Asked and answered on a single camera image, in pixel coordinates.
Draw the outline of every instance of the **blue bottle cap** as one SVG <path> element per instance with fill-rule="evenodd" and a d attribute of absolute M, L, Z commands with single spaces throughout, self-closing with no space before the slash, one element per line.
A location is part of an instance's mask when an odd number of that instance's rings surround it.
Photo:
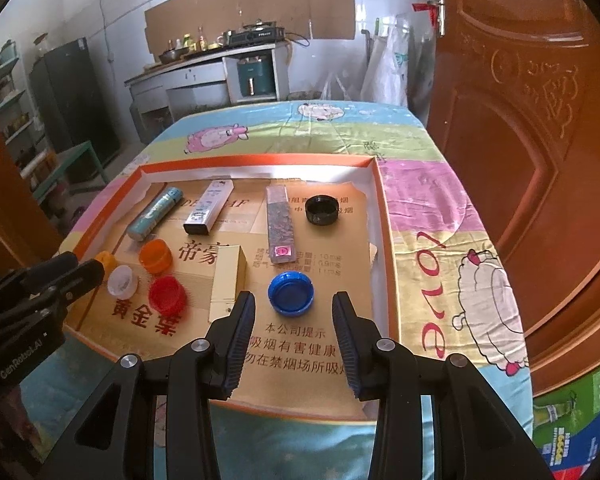
<path fill-rule="evenodd" d="M 283 316 L 302 316 L 314 301 L 314 286 L 302 272 L 288 270 L 277 275 L 269 284 L 269 301 Z"/>

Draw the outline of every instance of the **cardboard box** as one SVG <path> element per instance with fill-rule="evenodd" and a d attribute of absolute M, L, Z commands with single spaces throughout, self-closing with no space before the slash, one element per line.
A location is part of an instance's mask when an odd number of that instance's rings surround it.
<path fill-rule="evenodd" d="M 241 290 L 244 290 L 246 270 L 247 260 L 240 245 L 218 247 L 216 272 L 211 289 L 209 323 L 231 313 L 235 298 Z"/>

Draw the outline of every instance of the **orange bottle cap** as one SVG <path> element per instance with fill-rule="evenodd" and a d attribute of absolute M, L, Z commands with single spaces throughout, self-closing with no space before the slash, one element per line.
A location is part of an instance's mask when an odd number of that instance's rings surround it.
<path fill-rule="evenodd" d="M 105 280 L 109 279 L 109 276 L 113 272 L 113 269 L 115 269 L 118 266 L 118 261 L 116 260 L 116 257 L 109 251 L 102 251 L 101 253 L 96 254 L 93 257 L 93 259 L 99 261 L 104 267 Z"/>
<path fill-rule="evenodd" d="M 171 266 L 171 250 L 161 238 L 145 243 L 138 255 L 140 264 L 150 274 L 160 274 Z"/>

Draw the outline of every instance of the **white bottle cap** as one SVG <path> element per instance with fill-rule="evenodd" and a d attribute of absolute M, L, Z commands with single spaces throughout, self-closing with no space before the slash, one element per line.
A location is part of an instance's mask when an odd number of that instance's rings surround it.
<path fill-rule="evenodd" d="M 109 294 L 118 300 L 128 300 L 136 293 L 137 288 L 138 277 L 126 265 L 116 267 L 107 282 Z"/>

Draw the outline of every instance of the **sticker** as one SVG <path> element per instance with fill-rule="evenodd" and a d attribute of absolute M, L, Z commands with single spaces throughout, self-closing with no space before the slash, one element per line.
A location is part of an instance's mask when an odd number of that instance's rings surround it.
<path fill-rule="evenodd" d="M 291 246 L 290 245 L 282 245 L 273 248 L 273 252 L 276 256 L 290 256 L 291 255 Z"/>

